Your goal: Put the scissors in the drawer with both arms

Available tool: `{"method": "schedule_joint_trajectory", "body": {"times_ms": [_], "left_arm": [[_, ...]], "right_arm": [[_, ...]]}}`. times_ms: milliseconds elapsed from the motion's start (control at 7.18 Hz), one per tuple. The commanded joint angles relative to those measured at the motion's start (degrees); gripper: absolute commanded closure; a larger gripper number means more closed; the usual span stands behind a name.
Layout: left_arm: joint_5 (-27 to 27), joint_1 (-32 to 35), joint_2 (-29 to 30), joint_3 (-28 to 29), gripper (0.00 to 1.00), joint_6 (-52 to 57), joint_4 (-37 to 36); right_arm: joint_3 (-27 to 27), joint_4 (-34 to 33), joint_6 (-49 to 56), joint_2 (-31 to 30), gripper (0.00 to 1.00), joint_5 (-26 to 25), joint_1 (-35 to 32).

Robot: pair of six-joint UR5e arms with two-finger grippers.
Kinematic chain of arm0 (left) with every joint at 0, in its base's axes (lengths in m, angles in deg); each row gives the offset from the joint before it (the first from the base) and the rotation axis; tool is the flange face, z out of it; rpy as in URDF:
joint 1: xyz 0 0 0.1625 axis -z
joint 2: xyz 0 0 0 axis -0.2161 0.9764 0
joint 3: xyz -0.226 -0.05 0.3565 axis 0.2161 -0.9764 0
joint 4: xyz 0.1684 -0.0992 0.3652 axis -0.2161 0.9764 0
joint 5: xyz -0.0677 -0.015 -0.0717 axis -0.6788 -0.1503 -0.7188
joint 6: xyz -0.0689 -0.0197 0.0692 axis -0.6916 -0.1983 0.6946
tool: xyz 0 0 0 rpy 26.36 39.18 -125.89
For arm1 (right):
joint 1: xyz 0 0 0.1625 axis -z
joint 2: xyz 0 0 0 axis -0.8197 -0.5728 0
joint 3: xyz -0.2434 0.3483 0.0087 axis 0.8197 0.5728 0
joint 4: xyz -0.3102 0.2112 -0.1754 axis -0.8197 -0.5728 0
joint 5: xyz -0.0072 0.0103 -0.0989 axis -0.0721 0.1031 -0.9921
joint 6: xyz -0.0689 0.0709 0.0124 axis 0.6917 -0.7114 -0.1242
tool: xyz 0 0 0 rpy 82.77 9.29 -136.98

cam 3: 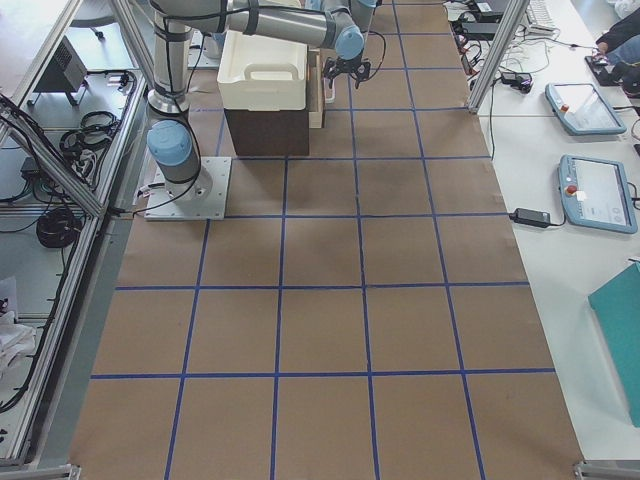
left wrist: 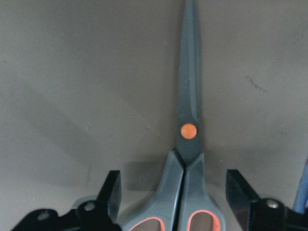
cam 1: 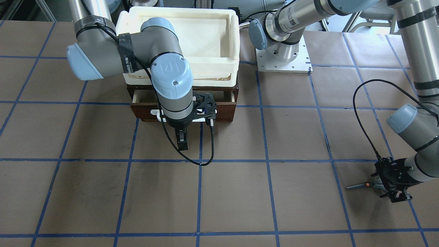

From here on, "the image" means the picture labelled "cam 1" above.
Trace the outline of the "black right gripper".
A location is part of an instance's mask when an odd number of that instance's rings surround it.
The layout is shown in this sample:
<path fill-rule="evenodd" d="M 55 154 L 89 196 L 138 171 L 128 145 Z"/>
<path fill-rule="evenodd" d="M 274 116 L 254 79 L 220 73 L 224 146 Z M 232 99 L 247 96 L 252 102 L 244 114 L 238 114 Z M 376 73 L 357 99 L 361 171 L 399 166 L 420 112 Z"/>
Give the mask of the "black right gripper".
<path fill-rule="evenodd" d="M 183 119 L 172 119 L 165 115 L 166 122 L 169 126 L 175 129 L 175 136 L 177 139 L 177 148 L 179 151 L 187 151 L 189 149 L 188 144 L 188 125 L 194 120 L 200 119 L 205 121 L 205 117 L 202 115 L 189 115 Z"/>

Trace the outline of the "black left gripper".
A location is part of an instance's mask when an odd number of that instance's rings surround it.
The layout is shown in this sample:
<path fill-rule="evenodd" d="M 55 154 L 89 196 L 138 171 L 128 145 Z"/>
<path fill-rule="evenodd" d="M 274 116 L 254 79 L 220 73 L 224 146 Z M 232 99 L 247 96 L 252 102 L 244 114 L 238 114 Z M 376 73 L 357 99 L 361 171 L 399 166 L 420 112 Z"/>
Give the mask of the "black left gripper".
<path fill-rule="evenodd" d="M 391 157 L 383 157 L 375 163 L 374 176 L 380 178 L 383 190 L 386 191 L 385 194 L 380 195 L 380 198 L 389 197 L 392 203 L 413 199 L 407 189 L 415 186 L 417 180 L 408 174 L 411 167 L 404 166 L 405 160 L 405 158 L 393 160 Z"/>

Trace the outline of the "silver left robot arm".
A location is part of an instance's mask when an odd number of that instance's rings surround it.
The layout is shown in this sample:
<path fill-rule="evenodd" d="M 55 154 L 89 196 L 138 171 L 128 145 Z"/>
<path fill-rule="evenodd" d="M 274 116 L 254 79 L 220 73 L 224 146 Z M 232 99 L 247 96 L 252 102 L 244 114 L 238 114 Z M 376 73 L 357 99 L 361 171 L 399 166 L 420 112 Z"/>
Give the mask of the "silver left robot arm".
<path fill-rule="evenodd" d="M 257 50 L 270 51 L 274 59 L 288 63 L 295 55 L 284 50 L 296 46 L 306 26 L 334 15 L 346 16 L 366 10 L 376 0 L 291 0 L 265 16 L 251 19 L 248 34 Z M 356 120 L 375 153 L 374 181 L 365 186 L 384 192 L 392 203 L 412 200 L 408 189 L 438 178 L 438 2 L 434 0 L 387 0 L 393 10 L 416 96 L 398 84 L 370 79 L 358 86 L 352 96 Z M 367 134 L 357 111 L 358 91 L 369 83 L 381 82 L 405 94 L 414 104 L 405 104 L 387 119 L 387 125 L 413 150 L 407 158 L 381 156 Z"/>

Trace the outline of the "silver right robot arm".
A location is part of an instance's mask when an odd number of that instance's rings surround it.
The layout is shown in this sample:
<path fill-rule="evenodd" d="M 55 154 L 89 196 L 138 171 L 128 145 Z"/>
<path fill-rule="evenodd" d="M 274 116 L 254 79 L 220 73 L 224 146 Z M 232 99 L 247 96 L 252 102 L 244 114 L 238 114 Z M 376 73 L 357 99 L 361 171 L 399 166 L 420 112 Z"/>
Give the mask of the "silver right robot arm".
<path fill-rule="evenodd" d="M 67 47 L 67 59 L 77 78 L 96 80 L 145 70 L 166 121 L 175 130 L 178 150 L 188 150 L 188 125 L 196 113 L 193 74 L 171 23 L 153 17 L 138 33 L 117 35 L 113 22 L 86 1 L 70 3 L 78 14 L 77 42 Z"/>

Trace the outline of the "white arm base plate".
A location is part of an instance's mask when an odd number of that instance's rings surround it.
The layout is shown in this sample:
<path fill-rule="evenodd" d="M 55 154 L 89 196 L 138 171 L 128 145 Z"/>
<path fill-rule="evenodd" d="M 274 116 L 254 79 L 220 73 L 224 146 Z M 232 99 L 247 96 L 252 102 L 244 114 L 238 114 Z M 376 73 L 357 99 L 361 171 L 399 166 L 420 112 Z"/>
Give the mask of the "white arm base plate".
<path fill-rule="evenodd" d="M 265 50 L 255 49 L 258 70 L 261 72 L 312 72 L 304 36 L 299 43 L 275 44 Z"/>

